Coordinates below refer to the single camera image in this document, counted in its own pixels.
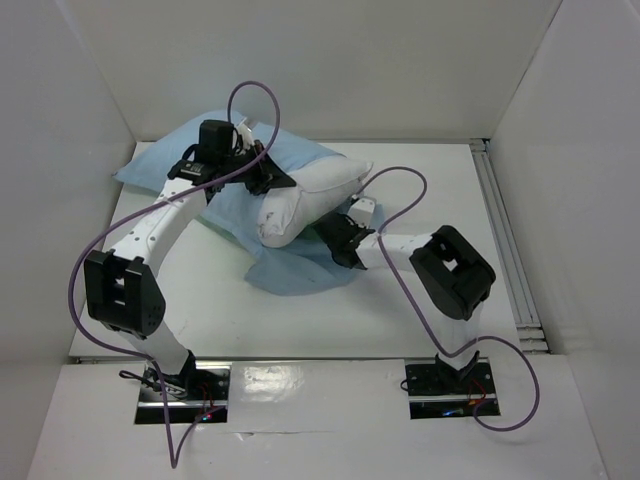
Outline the white pillow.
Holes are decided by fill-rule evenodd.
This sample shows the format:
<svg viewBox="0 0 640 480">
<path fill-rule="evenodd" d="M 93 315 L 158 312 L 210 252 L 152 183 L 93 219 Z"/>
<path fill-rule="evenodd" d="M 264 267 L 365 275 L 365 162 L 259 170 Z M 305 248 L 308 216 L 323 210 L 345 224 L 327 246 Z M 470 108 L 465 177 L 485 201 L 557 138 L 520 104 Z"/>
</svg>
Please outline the white pillow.
<svg viewBox="0 0 640 480">
<path fill-rule="evenodd" d="M 256 219 L 261 244 L 283 248 L 307 226 L 345 203 L 363 185 L 371 162 L 332 155 L 289 173 L 293 187 L 270 190 Z"/>
</svg>

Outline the blue green pillowcase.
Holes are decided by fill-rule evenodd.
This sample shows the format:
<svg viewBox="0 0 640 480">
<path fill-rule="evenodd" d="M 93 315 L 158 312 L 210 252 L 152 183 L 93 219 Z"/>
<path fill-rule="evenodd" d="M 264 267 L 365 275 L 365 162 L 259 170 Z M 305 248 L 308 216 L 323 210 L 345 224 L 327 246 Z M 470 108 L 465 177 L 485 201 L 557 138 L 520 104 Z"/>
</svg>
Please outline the blue green pillowcase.
<svg viewBox="0 0 640 480">
<path fill-rule="evenodd" d="M 269 155 L 288 175 L 314 160 L 342 155 L 285 130 L 275 131 L 264 123 L 256 124 L 253 136 L 261 142 L 275 141 Z M 296 296 L 344 286 L 355 278 L 355 271 L 333 261 L 329 248 L 307 232 L 308 226 L 283 248 L 262 245 L 256 219 L 265 196 L 253 196 L 244 185 L 230 184 L 215 195 L 200 215 L 206 224 L 233 236 L 254 258 L 254 265 L 244 276 L 246 282 L 275 295 Z M 336 209 L 347 211 L 350 198 Z"/>
</svg>

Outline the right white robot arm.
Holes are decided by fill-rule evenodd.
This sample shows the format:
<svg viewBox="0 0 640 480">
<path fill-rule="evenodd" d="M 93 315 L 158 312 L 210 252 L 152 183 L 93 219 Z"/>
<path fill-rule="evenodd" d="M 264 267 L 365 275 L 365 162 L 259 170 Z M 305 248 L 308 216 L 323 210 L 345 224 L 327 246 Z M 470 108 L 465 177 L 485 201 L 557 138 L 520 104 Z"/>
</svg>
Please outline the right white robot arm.
<svg viewBox="0 0 640 480">
<path fill-rule="evenodd" d="M 479 358 L 481 312 L 496 274 L 457 229 L 444 225 L 432 234 L 378 233 L 341 213 L 325 215 L 313 229 L 342 267 L 387 268 L 397 280 L 402 271 L 414 273 L 440 327 L 434 332 L 430 325 L 425 326 L 438 350 L 438 384 L 457 392 L 469 383 Z"/>
</svg>

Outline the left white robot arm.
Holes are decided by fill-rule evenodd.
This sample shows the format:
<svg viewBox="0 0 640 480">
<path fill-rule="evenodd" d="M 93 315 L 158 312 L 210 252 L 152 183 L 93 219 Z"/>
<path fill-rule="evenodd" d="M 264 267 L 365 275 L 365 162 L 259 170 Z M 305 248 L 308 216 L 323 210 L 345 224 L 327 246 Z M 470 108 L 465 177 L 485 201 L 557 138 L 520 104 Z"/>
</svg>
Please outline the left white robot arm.
<svg viewBox="0 0 640 480">
<path fill-rule="evenodd" d="M 143 355 L 147 383 L 176 399 L 189 397 L 207 377 L 165 323 L 156 277 L 186 227 L 229 183 L 254 196 L 296 184 L 246 124 L 205 120 L 197 142 L 169 170 L 152 210 L 108 251 L 94 250 L 83 263 L 89 316 Z"/>
</svg>

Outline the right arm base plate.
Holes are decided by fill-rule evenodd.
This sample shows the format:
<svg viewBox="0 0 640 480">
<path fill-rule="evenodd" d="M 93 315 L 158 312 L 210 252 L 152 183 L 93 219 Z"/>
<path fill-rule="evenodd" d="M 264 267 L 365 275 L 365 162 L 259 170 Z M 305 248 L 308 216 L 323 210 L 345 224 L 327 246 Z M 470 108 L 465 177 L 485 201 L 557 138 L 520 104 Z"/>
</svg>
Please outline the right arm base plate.
<svg viewBox="0 0 640 480">
<path fill-rule="evenodd" d="M 400 388 L 408 396 L 412 420 L 500 416 L 491 365 L 481 358 L 462 380 L 447 379 L 434 359 L 408 360 Z"/>
</svg>

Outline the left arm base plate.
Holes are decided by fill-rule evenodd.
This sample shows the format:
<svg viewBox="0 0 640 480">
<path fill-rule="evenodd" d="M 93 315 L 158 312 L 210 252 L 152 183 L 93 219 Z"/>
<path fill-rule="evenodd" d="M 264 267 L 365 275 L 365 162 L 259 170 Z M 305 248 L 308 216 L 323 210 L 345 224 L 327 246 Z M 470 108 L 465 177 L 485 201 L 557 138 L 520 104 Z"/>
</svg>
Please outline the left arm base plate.
<svg viewBox="0 0 640 480">
<path fill-rule="evenodd" d="M 222 424 L 228 420 L 228 398 L 231 365 L 197 364 L 195 381 L 187 390 L 166 385 L 169 420 L 172 425 L 191 424 L 202 416 L 202 424 Z M 164 423 L 162 392 L 156 373 L 146 368 L 143 374 L 134 374 L 139 381 L 139 394 L 134 423 L 160 425 Z"/>
</svg>

